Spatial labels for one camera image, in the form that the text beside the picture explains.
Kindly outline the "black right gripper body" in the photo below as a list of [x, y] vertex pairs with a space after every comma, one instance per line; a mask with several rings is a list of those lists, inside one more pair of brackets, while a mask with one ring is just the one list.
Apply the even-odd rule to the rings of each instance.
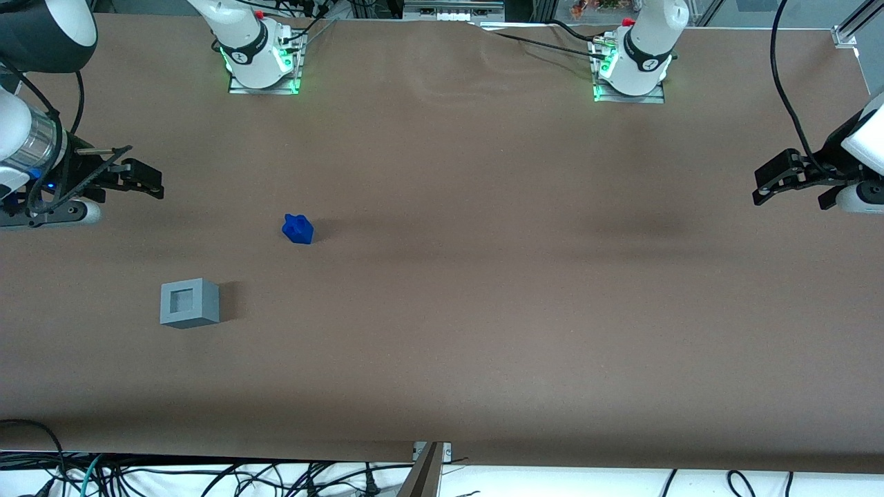
[[128, 167], [119, 160], [132, 148], [131, 145], [108, 150], [71, 148], [64, 152], [56, 166], [48, 167], [47, 172], [35, 180], [31, 188], [31, 216], [48, 214], [79, 196], [104, 202], [104, 195], [98, 195], [98, 190], [131, 190], [135, 183], [121, 176]]

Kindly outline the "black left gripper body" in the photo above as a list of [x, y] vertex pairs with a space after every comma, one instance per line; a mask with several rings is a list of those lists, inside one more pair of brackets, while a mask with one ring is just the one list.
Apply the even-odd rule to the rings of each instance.
[[861, 115], [855, 114], [828, 135], [820, 150], [811, 152], [807, 136], [800, 131], [801, 144], [805, 149], [805, 181], [802, 188], [811, 186], [846, 186], [865, 179], [864, 167], [842, 146], [860, 123]]

